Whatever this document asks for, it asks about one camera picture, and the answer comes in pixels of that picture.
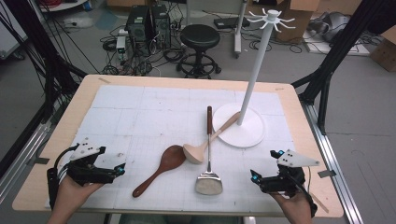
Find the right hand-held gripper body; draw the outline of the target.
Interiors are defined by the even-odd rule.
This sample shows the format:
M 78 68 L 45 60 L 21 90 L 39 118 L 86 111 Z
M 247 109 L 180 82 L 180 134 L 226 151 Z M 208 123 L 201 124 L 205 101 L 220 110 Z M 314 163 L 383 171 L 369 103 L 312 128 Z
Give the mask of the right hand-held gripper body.
M 304 194 L 307 194 L 303 187 L 305 182 L 303 168 L 319 166 L 319 161 L 288 149 L 279 159 L 276 159 L 276 164 L 278 175 L 263 178 L 260 184 L 262 192 L 294 192 L 300 189 Z

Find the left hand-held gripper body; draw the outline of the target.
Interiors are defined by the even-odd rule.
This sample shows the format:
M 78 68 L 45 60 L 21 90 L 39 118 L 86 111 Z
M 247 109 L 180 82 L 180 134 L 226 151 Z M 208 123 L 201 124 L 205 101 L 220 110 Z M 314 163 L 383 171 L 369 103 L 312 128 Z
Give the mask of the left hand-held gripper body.
M 105 147 L 98 147 L 89 138 L 83 139 L 71 154 L 66 173 L 81 186 L 86 183 L 112 183 L 115 179 L 109 174 L 112 169 L 95 165 L 95 154 L 102 148 Z

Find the metal spatula with brown handle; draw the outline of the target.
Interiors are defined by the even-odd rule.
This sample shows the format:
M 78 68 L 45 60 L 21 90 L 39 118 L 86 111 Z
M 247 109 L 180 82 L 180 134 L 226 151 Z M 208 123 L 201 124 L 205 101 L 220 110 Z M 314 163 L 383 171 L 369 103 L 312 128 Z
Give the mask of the metal spatula with brown handle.
M 195 191 L 203 195 L 219 195 L 223 191 L 221 178 L 212 171 L 211 165 L 211 137 L 212 137 L 212 107 L 206 110 L 206 133 L 207 133 L 207 166 L 206 171 L 201 173 L 195 183 Z

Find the dark brown wooden spoon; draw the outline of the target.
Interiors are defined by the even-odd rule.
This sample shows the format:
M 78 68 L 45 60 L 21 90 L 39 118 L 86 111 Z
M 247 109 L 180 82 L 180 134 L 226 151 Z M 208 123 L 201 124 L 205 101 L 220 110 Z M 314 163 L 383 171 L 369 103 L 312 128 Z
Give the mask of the dark brown wooden spoon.
M 147 180 L 134 189 L 132 196 L 134 198 L 141 196 L 157 176 L 164 172 L 176 169 L 185 160 L 186 156 L 184 155 L 182 146 L 172 145 L 167 148 L 162 154 L 157 170 Z

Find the white utensil rack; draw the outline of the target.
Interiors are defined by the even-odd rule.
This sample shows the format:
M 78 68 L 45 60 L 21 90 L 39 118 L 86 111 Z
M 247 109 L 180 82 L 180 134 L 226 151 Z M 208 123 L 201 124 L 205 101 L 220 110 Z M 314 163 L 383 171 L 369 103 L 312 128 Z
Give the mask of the white utensil rack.
M 243 103 L 223 105 L 213 116 L 213 127 L 215 132 L 219 133 L 219 138 L 226 144 L 238 148 L 257 146 L 264 138 L 266 132 L 264 120 L 259 112 L 249 107 L 250 98 L 273 30 L 280 33 L 278 25 L 286 29 L 294 29 L 294 26 L 287 25 L 287 22 L 293 19 L 280 19 L 281 11 L 275 9 L 263 9 L 261 15 L 250 12 L 250 15 L 252 16 L 250 22 L 262 22 L 260 27 L 262 37 Z

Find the light wooden ladle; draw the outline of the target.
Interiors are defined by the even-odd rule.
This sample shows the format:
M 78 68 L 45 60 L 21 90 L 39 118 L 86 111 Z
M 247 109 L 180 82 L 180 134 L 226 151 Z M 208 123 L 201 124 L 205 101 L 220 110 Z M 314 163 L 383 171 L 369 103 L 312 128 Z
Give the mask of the light wooden ladle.
M 233 114 L 208 140 L 205 140 L 200 146 L 192 146 L 189 144 L 183 145 L 183 152 L 186 159 L 194 164 L 199 164 L 204 161 L 205 150 L 208 144 L 216 139 L 221 133 L 226 131 L 231 125 L 233 125 L 240 117 L 240 113 L 236 112 Z

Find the person's left hand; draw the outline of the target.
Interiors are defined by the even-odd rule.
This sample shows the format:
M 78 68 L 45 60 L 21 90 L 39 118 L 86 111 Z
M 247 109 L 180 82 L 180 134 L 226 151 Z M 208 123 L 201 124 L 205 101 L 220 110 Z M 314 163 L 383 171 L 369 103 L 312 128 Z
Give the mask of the person's left hand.
M 88 200 L 103 184 L 93 183 L 81 186 L 70 176 L 62 180 L 55 205 L 51 214 L 69 215 L 70 217 Z

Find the person's right hand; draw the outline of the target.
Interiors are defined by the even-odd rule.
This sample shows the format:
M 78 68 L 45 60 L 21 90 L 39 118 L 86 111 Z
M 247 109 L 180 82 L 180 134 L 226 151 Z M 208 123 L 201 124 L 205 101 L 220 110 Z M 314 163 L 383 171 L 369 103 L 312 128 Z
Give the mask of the person's right hand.
M 290 224 L 313 224 L 310 204 L 302 192 L 296 192 L 289 198 L 278 192 L 270 193 L 270 196 L 278 203 Z

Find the long tan strip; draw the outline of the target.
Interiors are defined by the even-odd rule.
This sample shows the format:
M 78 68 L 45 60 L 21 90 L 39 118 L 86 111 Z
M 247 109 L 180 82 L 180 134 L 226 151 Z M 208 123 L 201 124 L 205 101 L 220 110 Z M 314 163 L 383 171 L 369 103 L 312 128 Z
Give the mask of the long tan strip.
M 312 197 L 313 201 L 320 207 L 321 210 L 323 210 L 326 214 L 329 214 L 330 210 L 326 206 L 323 200 L 319 198 L 319 196 L 316 193 L 311 192 L 310 196 Z

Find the white grid mat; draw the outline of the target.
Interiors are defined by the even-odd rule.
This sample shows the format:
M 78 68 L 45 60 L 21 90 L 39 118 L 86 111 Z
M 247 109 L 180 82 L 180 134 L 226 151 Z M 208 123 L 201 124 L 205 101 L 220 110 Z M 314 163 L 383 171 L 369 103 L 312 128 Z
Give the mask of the white grid mat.
M 286 109 L 273 92 L 254 92 L 249 107 L 262 115 L 266 132 L 254 147 L 232 147 L 219 137 L 211 148 L 212 171 L 222 182 L 219 195 L 195 191 L 204 162 L 184 161 L 159 175 L 145 192 L 134 198 L 134 189 L 150 177 L 163 152 L 172 145 L 200 145 L 206 138 L 206 109 L 242 104 L 241 91 L 194 90 L 105 85 L 96 93 L 75 135 L 75 144 L 89 138 L 105 154 L 98 167 L 113 169 L 124 163 L 125 174 L 96 191 L 85 208 L 92 211 L 181 214 L 248 214 L 276 212 L 269 192 L 253 183 L 250 170 L 262 177 L 278 175 L 271 150 L 294 150 Z

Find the white flat board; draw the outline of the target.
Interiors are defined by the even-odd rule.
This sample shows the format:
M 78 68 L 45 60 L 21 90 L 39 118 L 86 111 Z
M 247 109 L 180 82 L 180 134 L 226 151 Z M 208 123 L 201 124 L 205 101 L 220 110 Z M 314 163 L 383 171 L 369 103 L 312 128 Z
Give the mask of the white flat board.
M 303 41 L 307 51 L 310 53 L 328 54 L 331 50 L 330 44 L 315 32 L 305 31 Z M 348 52 L 349 56 L 368 56 L 369 54 L 368 49 L 359 41 Z

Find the black computer tower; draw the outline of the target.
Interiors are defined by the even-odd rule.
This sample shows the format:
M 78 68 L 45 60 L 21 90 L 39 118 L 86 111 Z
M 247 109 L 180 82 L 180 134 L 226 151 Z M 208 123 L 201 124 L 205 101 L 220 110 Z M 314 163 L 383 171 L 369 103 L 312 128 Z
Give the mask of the black computer tower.
M 125 30 L 128 32 L 132 43 L 135 44 L 134 49 L 140 55 L 148 56 L 149 41 L 153 37 L 149 7 L 146 5 L 132 6 Z
M 166 6 L 163 4 L 153 6 L 151 8 L 151 14 L 158 47 L 169 49 L 171 47 L 170 18 Z

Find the open cardboard box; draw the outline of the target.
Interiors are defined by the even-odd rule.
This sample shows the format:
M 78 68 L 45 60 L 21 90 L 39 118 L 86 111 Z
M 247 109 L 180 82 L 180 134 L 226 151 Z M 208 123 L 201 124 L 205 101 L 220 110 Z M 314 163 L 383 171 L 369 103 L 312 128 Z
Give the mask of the open cardboard box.
M 306 27 L 313 13 L 318 9 L 320 0 L 276 0 L 277 8 L 282 11 L 280 18 L 290 20 L 286 22 L 289 29 L 282 25 L 278 26 L 279 33 L 276 39 L 281 42 L 299 44 L 303 41 Z

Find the grey white device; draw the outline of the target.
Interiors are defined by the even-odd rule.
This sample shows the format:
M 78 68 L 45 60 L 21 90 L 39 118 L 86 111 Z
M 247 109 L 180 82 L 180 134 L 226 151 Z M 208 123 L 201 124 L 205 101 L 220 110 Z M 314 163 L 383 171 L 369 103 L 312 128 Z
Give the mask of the grey white device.
M 340 12 L 324 12 L 319 17 L 312 19 L 306 30 L 320 35 L 326 42 L 331 43 L 342 32 L 350 17 Z

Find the black flat box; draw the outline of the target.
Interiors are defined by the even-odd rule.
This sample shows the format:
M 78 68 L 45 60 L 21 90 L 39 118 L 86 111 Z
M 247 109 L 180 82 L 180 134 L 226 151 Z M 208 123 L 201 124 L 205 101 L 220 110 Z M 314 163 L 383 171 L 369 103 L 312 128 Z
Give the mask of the black flat box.
M 214 24 L 218 29 L 234 29 L 238 26 L 238 18 L 214 19 Z

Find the black round stool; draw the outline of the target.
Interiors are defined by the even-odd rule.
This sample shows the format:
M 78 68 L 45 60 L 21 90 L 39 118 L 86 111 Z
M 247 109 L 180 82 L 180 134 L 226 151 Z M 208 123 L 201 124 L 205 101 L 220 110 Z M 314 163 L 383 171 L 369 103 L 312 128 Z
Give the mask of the black round stool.
M 180 34 L 180 41 L 186 47 L 193 49 L 193 54 L 188 54 L 177 63 L 176 70 L 183 72 L 185 78 L 207 77 L 219 74 L 221 68 L 205 52 L 213 49 L 220 41 L 220 35 L 213 27 L 204 24 L 191 24 L 186 26 Z

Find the white cabinet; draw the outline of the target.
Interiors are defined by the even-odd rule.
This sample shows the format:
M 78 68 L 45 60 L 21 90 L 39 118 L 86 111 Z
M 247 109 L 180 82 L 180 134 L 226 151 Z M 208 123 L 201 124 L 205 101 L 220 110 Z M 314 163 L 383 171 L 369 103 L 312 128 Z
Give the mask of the white cabinet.
M 1 19 L 9 23 L 12 28 L 21 36 L 22 40 L 26 40 L 27 35 L 22 30 L 10 10 L 6 6 L 0 6 L 0 60 L 5 60 L 20 44 L 6 28 L 6 26 L 1 22 Z

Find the closed cardboard box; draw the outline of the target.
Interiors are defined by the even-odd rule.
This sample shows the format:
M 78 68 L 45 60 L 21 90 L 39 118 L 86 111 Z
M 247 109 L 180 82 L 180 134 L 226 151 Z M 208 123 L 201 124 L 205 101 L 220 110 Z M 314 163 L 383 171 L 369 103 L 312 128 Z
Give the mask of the closed cardboard box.
M 382 34 L 383 41 L 375 48 L 370 57 L 389 72 L 396 72 L 396 25 Z

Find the flat cardboard box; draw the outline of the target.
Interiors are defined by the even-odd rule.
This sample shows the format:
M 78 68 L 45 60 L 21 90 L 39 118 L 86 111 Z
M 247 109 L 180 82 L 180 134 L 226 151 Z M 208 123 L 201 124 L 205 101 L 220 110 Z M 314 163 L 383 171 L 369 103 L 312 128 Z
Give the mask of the flat cardboard box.
M 146 5 L 147 0 L 106 0 L 110 7 L 131 7 L 134 5 Z

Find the white round table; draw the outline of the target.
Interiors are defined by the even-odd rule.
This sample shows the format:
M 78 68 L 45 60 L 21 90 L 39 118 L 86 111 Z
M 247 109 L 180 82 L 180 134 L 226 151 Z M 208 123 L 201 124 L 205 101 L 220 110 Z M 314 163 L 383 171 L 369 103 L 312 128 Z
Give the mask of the white round table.
M 88 0 L 53 0 L 53 4 L 40 3 L 39 9 L 42 12 L 55 12 L 67 10 L 73 7 L 81 7 Z

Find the aluminium rail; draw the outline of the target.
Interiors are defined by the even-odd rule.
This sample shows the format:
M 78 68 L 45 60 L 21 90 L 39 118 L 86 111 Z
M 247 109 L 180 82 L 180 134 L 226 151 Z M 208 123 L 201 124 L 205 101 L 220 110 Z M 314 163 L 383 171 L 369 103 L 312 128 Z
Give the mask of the aluminium rail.
M 0 204 L 18 182 L 28 163 L 34 159 L 34 155 L 43 146 L 50 130 L 50 124 L 39 123 L 34 130 L 28 132 L 27 140 L 21 144 L 21 150 L 0 178 Z
M 327 170 L 330 172 L 330 178 L 344 209 L 347 222 L 349 224 L 364 224 L 358 206 L 356 205 L 351 191 L 347 185 L 341 166 L 339 165 L 335 153 L 333 152 L 330 139 L 325 133 L 321 132 L 319 126 L 317 125 L 317 110 L 313 105 L 306 104 L 302 104 L 302 109 L 317 141 L 322 159 L 324 160 Z

